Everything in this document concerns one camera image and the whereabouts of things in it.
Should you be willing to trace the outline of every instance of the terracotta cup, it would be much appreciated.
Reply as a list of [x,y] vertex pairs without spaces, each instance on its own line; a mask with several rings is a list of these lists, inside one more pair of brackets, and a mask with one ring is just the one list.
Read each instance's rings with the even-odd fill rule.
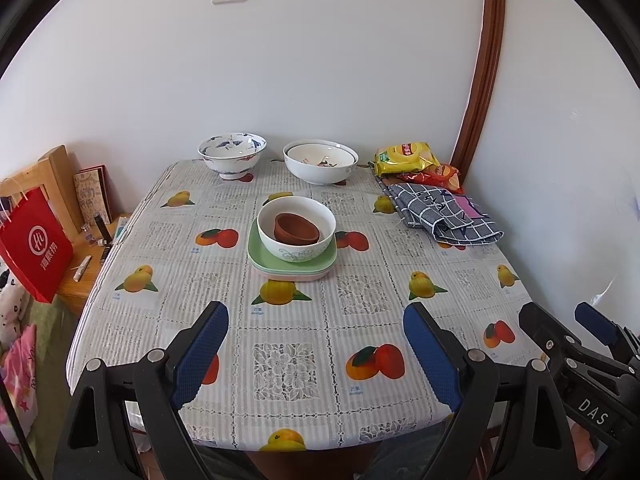
[[275,218],[273,236],[281,244],[311,245],[320,239],[320,231],[306,218],[293,213],[280,213]]

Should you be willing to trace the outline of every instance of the checkered towel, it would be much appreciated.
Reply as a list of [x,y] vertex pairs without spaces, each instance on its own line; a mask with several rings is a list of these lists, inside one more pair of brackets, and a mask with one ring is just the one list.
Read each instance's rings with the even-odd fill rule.
[[489,215],[472,200],[441,187],[423,184],[392,184],[380,187],[391,198],[409,227],[422,227],[438,242],[451,245],[483,245],[497,242],[504,234]]

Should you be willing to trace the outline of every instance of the blue gripper pad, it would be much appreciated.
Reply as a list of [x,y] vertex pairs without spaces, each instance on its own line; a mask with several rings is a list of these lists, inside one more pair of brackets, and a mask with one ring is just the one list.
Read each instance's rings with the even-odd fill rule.
[[618,341],[616,325],[589,303],[582,302],[575,307],[575,320],[591,332],[603,345],[612,346]]
[[458,372],[412,304],[404,310],[402,325],[436,397],[443,404],[448,404],[453,413],[457,412],[462,403]]
[[[174,367],[174,393],[171,396],[171,404],[176,410],[195,399],[211,361],[225,339],[228,327],[229,312],[226,306],[219,301],[211,301],[193,326],[181,330],[169,345],[167,351],[171,355],[174,344],[179,349],[180,343],[191,342],[187,348],[181,349],[182,358]],[[196,334],[193,335],[189,331],[196,331]],[[180,341],[183,333],[187,337]]]

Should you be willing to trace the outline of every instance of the green plate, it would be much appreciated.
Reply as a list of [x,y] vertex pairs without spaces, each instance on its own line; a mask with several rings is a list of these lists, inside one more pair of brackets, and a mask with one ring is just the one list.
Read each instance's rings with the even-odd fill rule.
[[249,233],[249,243],[247,244],[247,252],[249,258],[256,267],[261,270],[272,272],[275,274],[317,274],[322,270],[331,267],[338,255],[338,248],[335,245],[335,237],[329,243],[329,246],[317,258],[308,262],[285,262],[276,256],[273,256],[260,240],[258,232],[258,222],[254,220],[251,224],[251,232]]

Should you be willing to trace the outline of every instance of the white bowl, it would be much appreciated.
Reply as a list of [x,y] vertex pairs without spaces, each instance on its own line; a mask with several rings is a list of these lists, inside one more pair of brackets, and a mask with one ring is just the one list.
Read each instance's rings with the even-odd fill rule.
[[[320,231],[320,240],[306,246],[287,245],[277,241],[273,235],[276,216],[293,213],[306,218]],[[286,262],[306,262],[320,256],[331,243],[335,233],[335,217],[331,210],[305,196],[283,196],[262,206],[258,213],[258,234],[265,248]]]
[[355,163],[351,153],[328,144],[300,144],[290,148],[287,156],[303,164],[322,168],[343,168]]
[[[296,160],[293,156],[289,156],[289,152],[296,148],[294,153],[291,155],[296,155],[296,153],[306,153],[306,148],[303,150],[302,146],[305,145],[313,145],[313,146],[327,146],[329,148],[333,148],[336,150],[340,150],[344,152],[346,155],[352,156],[353,161],[351,164],[346,166],[315,166],[313,164],[305,164],[304,162],[300,162]],[[296,177],[301,178],[305,182],[309,184],[335,184],[336,182],[340,182],[341,180],[346,179],[353,173],[356,164],[358,163],[358,154],[354,152],[348,146],[344,144],[338,144],[337,142],[331,142],[330,140],[322,140],[322,139],[307,139],[307,140],[297,140],[295,142],[290,142],[287,144],[282,150],[284,153],[284,163],[287,166],[287,169],[293,173]],[[340,160],[345,160],[342,158],[342,154],[337,150],[334,152],[340,155]]]
[[260,160],[267,141],[254,134],[221,134],[205,140],[198,153],[206,165],[225,180],[237,180],[246,175]]

